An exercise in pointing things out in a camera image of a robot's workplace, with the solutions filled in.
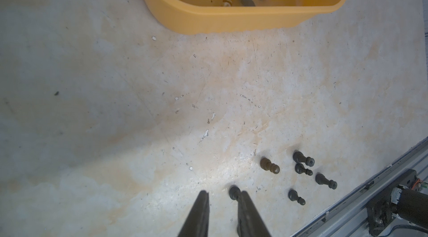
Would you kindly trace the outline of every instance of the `white stained floor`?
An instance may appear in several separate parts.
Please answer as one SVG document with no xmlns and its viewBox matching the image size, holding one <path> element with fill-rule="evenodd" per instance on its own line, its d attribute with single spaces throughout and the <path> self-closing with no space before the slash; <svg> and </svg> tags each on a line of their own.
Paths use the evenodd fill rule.
<svg viewBox="0 0 428 237">
<path fill-rule="evenodd" d="M 232 184 L 289 236 L 428 135 L 424 44 L 422 0 L 195 36 L 144 0 L 0 0 L 0 236 L 175 236 L 200 190 L 236 236 Z"/>
</svg>

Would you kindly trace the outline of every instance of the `yellow plastic tray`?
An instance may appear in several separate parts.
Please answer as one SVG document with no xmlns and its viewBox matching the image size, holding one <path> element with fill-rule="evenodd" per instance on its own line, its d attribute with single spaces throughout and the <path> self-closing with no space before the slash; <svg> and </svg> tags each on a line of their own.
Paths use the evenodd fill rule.
<svg viewBox="0 0 428 237">
<path fill-rule="evenodd" d="M 254 0 L 256 7 L 243 7 L 233 0 L 145 0 L 165 27 L 182 34 L 233 32 L 296 26 L 319 13 L 338 10 L 345 0 Z"/>
</svg>

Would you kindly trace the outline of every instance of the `orange wire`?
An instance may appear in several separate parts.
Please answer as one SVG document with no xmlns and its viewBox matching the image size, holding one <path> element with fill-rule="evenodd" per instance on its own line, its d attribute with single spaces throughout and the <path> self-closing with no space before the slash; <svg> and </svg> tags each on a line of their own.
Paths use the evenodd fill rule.
<svg viewBox="0 0 428 237">
<path fill-rule="evenodd" d="M 412 186 L 412 190 L 416 187 L 416 185 L 417 185 L 419 182 L 422 182 L 420 178 L 416 180 L 415 184 L 413 184 L 413 186 Z"/>
</svg>

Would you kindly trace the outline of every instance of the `cable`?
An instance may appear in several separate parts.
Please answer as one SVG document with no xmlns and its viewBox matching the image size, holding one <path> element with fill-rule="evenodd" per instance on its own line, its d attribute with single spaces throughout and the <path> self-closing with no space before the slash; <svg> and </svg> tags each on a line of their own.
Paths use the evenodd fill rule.
<svg viewBox="0 0 428 237">
<path fill-rule="evenodd" d="M 412 190 L 416 187 L 416 185 L 417 185 L 419 182 L 422 182 L 420 178 L 419 178 L 419 179 L 417 179 L 417 180 L 416 180 L 416 182 L 413 184 L 413 186 L 412 186 Z"/>
<path fill-rule="evenodd" d="M 421 227 L 412 226 L 412 225 L 396 225 L 392 228 L 392 230 L 387 235 L 377 236 L 377 237 L 387 237 L 396 229 L 409 229 L 409 230 L 421 231 L 421 232 L 428 234 L 428 230 L 421 228 Z"/>
</svg>

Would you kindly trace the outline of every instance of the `concrete floor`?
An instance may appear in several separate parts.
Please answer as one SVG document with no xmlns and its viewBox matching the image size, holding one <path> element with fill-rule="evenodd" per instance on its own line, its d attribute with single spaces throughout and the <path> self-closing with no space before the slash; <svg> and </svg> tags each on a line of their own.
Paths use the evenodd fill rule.
<svg viewBox="0 0 428 237">
<path fill-rule="evenodd" d="M 174 236 L 200 190 L 236 236 L 232 184 L 293 234 L 428 135 L 423 22 L 422 0 L 347 0 L 183 36 L 144 0 L 0 0 L 0 236 Z"/>
</svg>

